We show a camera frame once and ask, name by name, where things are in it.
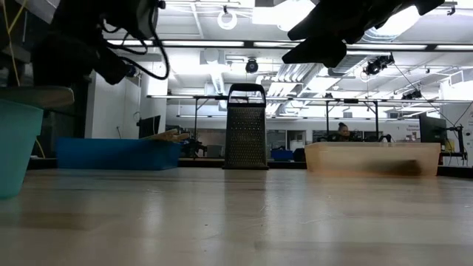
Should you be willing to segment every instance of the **wooden box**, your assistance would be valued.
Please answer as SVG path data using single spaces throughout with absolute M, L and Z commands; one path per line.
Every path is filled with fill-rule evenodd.
M 436 176 L 439 143 L 314 143 L 307 170 L 324 176 Z

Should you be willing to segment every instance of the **table surface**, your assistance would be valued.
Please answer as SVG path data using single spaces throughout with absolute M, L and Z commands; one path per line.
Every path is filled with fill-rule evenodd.
M 303 170 L 29 171 L 10 265 L 472 265 L 473 180 Z

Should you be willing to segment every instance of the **white wall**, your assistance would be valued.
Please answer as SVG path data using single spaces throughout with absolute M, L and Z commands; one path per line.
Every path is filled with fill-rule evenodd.
M 140 110 L 141 89 L 123 79 L 119 84 L 108 84 L 99 74 L 92 74 L 86 115 L 86 137 L 138 138 L 134 113 Z
M 141 63 L 157 75 L 163 75 L 163 65 Z M 166 128 L 166 100 L 151 99 L 147 95 L 166 95 L 168 81 L 142 75 L 141 88 L 124 78 L 116 85 L 108 84 L 100 75 L 92 73 L 86 114 L 86 134 L 89 138 L 138 139 L 139 118 L 160 115 L 158 132 Z
M 152 71 L 157 75 L 164 74 L 164 66 L 162 63 L 141 63 L 147 70 Z M 149 77 L 143 73 L 141 81 L 141 101 L 140 101 L 140 116 L 143 119 L 161 116 L 158 133 L 166 130 L 166 99 L 152 99 L 148 95 L 167 95 L 168 80 L 160 81 Z

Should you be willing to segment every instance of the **blue plastic bin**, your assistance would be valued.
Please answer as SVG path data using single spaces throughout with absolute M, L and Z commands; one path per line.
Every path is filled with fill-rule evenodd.
M 0 198 L 20 192 L 42 121 L 43 110 L 0 100 Z
M 156 171 L 178 166 L 180 144 L 156 140 L 79 139 L 56 143 L 58 168 Z
M 293 152 L 283 150 L 271 151 L 271 158 L 275 161 L 290 161 L 293 159 Z

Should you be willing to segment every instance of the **person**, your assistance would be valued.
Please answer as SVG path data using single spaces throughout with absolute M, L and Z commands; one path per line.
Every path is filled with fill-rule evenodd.
M 350 139 L 350 131 L 345 123 L 338 124 L 338 141 L 348 141 Z
M 345 123 L 339 123 L 337 134 L 334 134 L 331 137 L 329 137 L 329 141 L 333 141 L 333 142 L 350 141 L 350 130 L 348 129 L 348 126 Z

